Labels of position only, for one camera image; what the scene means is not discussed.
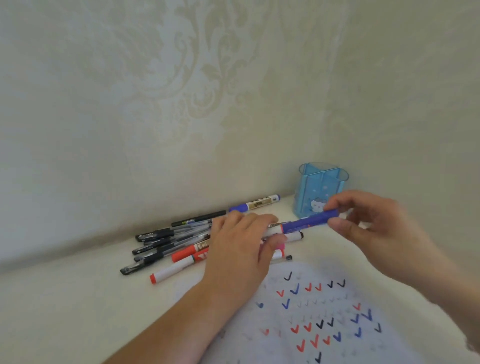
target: blue marker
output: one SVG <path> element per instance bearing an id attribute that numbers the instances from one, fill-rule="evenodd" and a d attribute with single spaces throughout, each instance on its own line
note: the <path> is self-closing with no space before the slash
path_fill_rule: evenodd
<path id="1" fill-rule="evenodd" d="M 336 218 L 338 215 L 340 215 L 338 210 L 329 210 L 319 212 L 318 214 L 309 216 L 307 218 L 301 218 L 297 221 L 283 222 L 280 225 L 268 228 L 263 237 L 266 238 L 267 236 L 274 234 L 288 234 L 290 232 L 299 231 L 312 226 L 326 224 L 328 219 Z"/>
<path id="2" fill-rule="evenodd" d="M 247 202 L 246 204 L 241 204 L 235 207 L 231 207 L 228 209 L 228 212 L 232 212 L 234 210 L 237 210 L 240 212 L 247 212 L 247 211 L 253 210 L 254 208 L 270 205 L 278 201 L 280 201 L 280 195 L 273 194 L 271 196 L 261 198 L 259 200 L 255 200 L 255 201 Z"/>

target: white paper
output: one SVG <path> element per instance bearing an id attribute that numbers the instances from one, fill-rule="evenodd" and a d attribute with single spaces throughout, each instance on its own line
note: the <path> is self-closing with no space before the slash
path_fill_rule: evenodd
<path id="1" fill-rule="evenodd" d="M 219 332 L 201 363 L 404 364 L 423 360 L 357 290 L 340 265 L 285 262 L 270 267 L 257 293 Z"/>

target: wall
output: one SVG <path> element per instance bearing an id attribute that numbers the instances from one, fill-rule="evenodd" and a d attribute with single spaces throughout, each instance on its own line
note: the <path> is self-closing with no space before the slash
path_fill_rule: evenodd
<path id="1" fill-rule="evenodd" d="M 480 253 L 480 3 L 359 2 L 329 94 L 324 159 Z"/>
<path id="2" fill-rule="evenodd" d="M 291 193 L 341 1 L 0 5 L 0 263 Z"/>

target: cat illustration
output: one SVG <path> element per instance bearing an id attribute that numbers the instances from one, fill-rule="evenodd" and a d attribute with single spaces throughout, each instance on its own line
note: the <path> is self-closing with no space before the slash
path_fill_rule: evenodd
<path id="1" fill-rule="evenodd" d="M 317 197 L 316 199 L 310 202 L 313 212 L 322 212 L 324 210 L 324 205 L 327 203 L 326 199 Z"/>

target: pen holder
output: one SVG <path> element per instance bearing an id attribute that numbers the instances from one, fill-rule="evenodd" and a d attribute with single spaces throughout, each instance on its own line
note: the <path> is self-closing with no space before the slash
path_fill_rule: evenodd
<path id="1" fill-rule="evenodd" d="M 322 212 L 328 199 L 342 192 L 349 178 L 346 170 L 328 163 L 305 163 L 299 172 L 300 182 L 293 203 L 293 212 L 299 218 Z"/>

